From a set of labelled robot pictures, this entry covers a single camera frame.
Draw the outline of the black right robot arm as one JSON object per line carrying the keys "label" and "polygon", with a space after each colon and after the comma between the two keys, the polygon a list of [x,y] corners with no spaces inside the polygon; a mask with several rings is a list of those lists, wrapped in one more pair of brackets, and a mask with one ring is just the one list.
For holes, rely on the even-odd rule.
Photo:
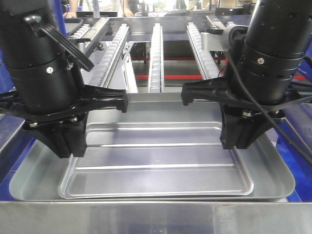
{"label": "black right robot arm", "polygon": [[261,0],[247,32],[230,32],[224,76],[185,83],[182,102],[218,102],[223,148],[246,149],[284,118],[283,109],[311,100],[310,86],[292,82],[311,40],[311,1]]}

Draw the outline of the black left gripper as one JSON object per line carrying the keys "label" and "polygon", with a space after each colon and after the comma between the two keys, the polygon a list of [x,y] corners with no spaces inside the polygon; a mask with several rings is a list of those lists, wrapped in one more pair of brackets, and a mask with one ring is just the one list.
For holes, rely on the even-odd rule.
{"label": "black left gripper", "polygon": [[31,110],[12,91],[0,96],[2,114],[24,119],[22,129],[50,148],[58,157],[83,157],[86,151],[86,121],[91,110],[116,107],[127,112],[128,97],[125,90],[84,85],[73,95],[64,94],[65,105],[53,104],[57,94],[40,95],[35,99],[37,111]]}

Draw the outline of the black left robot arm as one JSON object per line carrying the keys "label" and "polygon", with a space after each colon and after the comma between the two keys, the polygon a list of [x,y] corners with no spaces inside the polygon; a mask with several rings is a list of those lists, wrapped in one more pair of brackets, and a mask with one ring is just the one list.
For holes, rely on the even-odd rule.
{"label": "black left robot arm", "polygon": [[23,118],[24,131],[60,158],[84,156],[90,111],[127,110],[124,90],[84,84],[80,70],[94,65],[57,29],[46,0],[1,1],[0,48],[15,86],[1,94],[1,113]]}

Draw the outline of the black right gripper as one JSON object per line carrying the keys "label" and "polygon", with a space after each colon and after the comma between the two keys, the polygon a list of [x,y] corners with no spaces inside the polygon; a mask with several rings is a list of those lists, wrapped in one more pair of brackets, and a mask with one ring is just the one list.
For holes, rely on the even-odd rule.
{"label": "black right gripper", "polygon": [[[247,149],[257,138],[273,127],[259,108],[252,102],[229,93],[224,78],[213,78],[198,82],[184,83],[181,91],[182,103],[189,105],[194,99],[220,102],[222,130],[220,140],[224,149]],[[312,99],[312,86],[291,83],[283,100],[274,105],[261,107],[273,120],[281,121],[285,115],[282,109]]]}

